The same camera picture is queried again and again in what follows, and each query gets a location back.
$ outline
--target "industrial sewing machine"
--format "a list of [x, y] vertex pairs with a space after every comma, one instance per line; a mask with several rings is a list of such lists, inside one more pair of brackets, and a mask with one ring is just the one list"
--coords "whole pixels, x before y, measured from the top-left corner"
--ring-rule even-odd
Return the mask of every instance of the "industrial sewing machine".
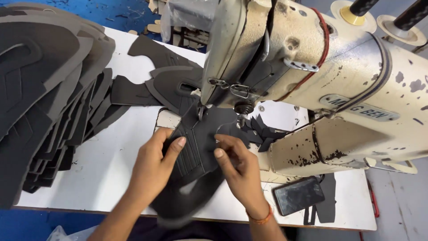
[[[427, 15], [424, 5], [400, 19], [404, 32]], [[427, 85], [428, 60], [343, 20], [289, 0], [228, 0], [211, 29], [198, 111], [234, 108], [240, 124], [264, 100], [318, 113], [270, 146], [278, 174], [415, 174], [410, 160], [428, 156]]]

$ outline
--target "orange thread bracelet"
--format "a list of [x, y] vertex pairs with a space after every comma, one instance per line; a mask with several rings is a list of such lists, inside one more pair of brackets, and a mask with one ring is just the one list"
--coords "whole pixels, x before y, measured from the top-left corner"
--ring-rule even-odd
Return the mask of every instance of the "orange thread bracelet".
[[273, 216], [273, 211], [272, 211], [272, 207], [269, 205], [269, 214], [267, 215], [267, 217], [265, 217], [264, 219], [254, 219], [252, 218], [249, 214], [248, 211], [245, 210], [245, 212], [247, 213], [248, 219], [256, 224], [265, 224], [269, 221], [269, 219]]

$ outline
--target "man's right hand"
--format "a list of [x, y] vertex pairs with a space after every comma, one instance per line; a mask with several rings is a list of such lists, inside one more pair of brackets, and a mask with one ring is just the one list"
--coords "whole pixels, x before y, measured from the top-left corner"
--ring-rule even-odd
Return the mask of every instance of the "man's right hand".
[[260, 185], [259, 160], [239, 139], [227, 135], [215, 135], [220, 142], [215, 149], [216, 157], [233, 195], [256, 220], [269, 214], [269, 204]]

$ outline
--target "smartphone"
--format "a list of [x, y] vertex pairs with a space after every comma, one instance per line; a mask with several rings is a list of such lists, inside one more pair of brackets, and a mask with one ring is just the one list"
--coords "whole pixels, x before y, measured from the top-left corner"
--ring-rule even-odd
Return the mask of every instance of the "smartphone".
[[325, 200], [316, 177], [300, 179], [272, 189], [279, 213], [287, 216]]

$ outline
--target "machine label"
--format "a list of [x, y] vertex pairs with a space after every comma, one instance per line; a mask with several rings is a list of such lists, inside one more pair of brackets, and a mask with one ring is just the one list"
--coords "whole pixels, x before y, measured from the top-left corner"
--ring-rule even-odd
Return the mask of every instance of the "machine label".
[[[334, 110], [344, 104], [350, 99], [337, 95], [329, 94], [321, 97], [319, 100], [321, 104], [327, 106], [330, 110]], [[382, 110], [380, 108], [366, 105], [364, 103], [358, 104], [350, 109], [345, 110], [346, 112], [357, 114], [363, 117], [373, 119], [375, 121], [394, 121], [400, 118], [400, 115], [390, 111]]]

